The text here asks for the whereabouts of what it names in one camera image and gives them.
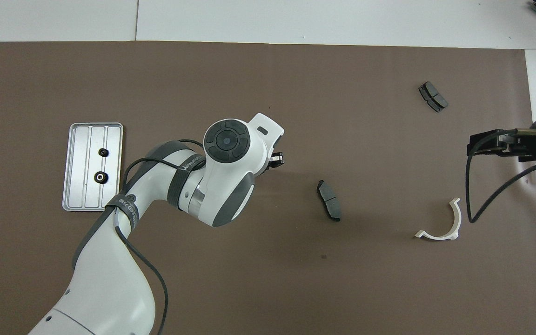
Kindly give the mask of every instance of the white tabletop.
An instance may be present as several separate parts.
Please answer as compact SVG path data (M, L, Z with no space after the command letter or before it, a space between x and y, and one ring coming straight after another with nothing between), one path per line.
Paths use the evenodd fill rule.
M527 0L0 0L0 40L136 39L526 49L536 119Z

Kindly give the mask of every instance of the brown work surface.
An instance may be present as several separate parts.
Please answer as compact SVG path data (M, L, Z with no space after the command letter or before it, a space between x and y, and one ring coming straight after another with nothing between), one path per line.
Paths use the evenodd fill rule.
M417 90L428 80L441 113ZM536 334L534 176L457 240L413 237L451 227L470 135L530 125L523 50L189 42L0 43L0 334L53 307L98 216L61 208L72 123L123 123L125 167L258 112L285 129L287 163L236 221L158 202L130 235L168 284L167 334ZM474 206L525 166L477 157ZM155 331L162 290L143 272Z

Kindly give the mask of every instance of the metal tray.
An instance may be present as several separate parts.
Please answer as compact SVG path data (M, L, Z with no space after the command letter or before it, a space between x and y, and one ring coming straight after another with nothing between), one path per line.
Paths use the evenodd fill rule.
M62 206L71 211L100 211L119 192L123 125L121 123L74 123L67 144L66 176ZM108 150L107 157L99 149ZM100 184L95 174L108 180Z

